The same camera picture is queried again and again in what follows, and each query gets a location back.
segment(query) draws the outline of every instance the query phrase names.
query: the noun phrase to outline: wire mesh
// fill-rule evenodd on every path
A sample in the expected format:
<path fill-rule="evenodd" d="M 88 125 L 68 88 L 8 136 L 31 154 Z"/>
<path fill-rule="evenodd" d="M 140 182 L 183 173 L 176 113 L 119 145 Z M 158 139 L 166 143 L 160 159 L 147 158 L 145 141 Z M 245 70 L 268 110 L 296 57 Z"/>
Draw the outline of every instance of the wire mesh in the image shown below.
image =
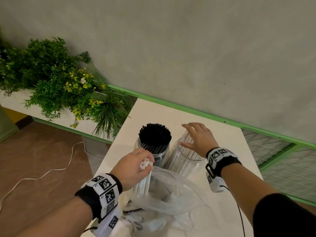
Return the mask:
<path fill-rule="evenodd" d="M 316 203 L 316 150 L 303 147 L 262 173 L 278 191 Z"/>
<path fill-rule="evenodd" d="M 257 163 L 257 166 L 275 156 L 279 151 L 289 146 L 291 143 L 256 132 L 242 129 L 249 149 Z"/>

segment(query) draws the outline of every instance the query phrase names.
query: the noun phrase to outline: white cord on floor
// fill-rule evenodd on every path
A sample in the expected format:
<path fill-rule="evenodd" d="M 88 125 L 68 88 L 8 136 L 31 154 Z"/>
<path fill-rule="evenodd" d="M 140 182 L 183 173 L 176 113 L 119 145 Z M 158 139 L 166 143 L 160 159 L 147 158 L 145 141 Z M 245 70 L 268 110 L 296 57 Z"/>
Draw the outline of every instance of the white cord on floor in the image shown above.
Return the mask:
<path fill-rule="evenodd" d="M 80 143 L 83 143 L 85 153 L 89 154 L 89 153 L 86 151 L 86 144 L 85 144 L 83 141 L 78 142 L 78 143 L 76 143 L 76 144 L 80 144 Z M 75 147 L 76 144 L 74 144 L 73 147 L 72 147 L 72 153 L 71 153 L 70 160 L 69 160 L 69 163 L 68 163 L 67 167 L 66 167 L 66 168 L 63 168 L 63 169 L 53 169 L 53 170 L 56 170 L 56 171 L 57 171 L 57 170 L 65 170 L 65 169 L 67 169 L 67 168 L 69 167 L 69 165 L 70 165 L 70 163 L 71 163 L 72 156 L 73 156 L 73 154 L 74 154 L 74 147 Z M 37 179 L 34 179 L 34 178 L 23 178 L 23 179 L 20 179 L 20 180 L 18 181 L 18 183 L 16 183 L 16 185 L 12 188 L 12 190 L 10 190 L 9 193 L 6 194 L 6 195 L 1 199 L 1 201 L 0 201 L 0 212 L 1 212 L 1 209 L 2 209 L 2 201 L 4 200 L 4 198 L 6 198 L 6 197 L 15 189 L 15 187 L 17 187 L 17 185 L 18 185 L 22 180 L 25 180 L 25 179 L 26 179 L 26 180 L 39 180 L 39 179 L 42 179 L 45 175 L 47 175 L 49 172 L 51 172 L 51 171 L 53 171 L 53 170 L 48 171 L 46 174 L 44 174 L 43 176 L 41 176 L 41 177 L 39 177 L 39 178 L 37 178 Z"/>

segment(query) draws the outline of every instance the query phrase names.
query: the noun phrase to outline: green foliage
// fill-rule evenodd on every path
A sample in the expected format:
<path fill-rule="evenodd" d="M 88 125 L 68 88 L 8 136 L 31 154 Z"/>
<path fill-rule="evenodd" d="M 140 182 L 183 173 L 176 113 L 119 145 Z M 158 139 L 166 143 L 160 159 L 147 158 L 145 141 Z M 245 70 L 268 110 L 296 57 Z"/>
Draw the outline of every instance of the green foliage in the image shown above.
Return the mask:
<path fill-rule="evenodd" d="M 60 118 L 63 108 L 75 115 L 76 128 L 82 119 L 97 122 L 97 136 L 117 135 L 132 108 L 128 95 L 106 88 L 93 79 L 78 63 L 90 61 L 88 52 L 71 56 L 61 38 L 31 39 L 27 48 L 18 50 L 0 39 L 0 89 L 10 95 L 20 89 L 30 89 L 32 96 L 26 107 L 38 105 L 50 121 Z"/>

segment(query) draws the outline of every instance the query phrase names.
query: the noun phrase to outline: black shirt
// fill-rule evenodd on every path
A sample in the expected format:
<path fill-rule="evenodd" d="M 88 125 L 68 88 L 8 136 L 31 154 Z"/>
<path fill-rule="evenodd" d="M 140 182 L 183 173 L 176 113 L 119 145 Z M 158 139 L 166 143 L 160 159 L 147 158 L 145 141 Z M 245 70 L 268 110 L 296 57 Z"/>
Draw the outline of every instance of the black shirt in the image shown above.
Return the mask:
<path fill-rule="evenodd" d="M 258 236 L 316 236 L 316 216 L 282 194 L 271 194 L 257 204 L 253 233 Z"/>

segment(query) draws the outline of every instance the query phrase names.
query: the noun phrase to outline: gray wall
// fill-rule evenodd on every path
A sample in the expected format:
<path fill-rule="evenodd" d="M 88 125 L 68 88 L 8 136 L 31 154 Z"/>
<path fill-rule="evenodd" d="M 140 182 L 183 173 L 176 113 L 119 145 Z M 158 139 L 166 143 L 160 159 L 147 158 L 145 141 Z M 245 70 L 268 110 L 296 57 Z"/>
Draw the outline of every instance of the gray wall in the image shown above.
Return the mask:
<path fill-rule="evenodd" d="M 316 142 L 316 0 L 0 0 L 4 36 L 62 37 L 109 83 Z"/>

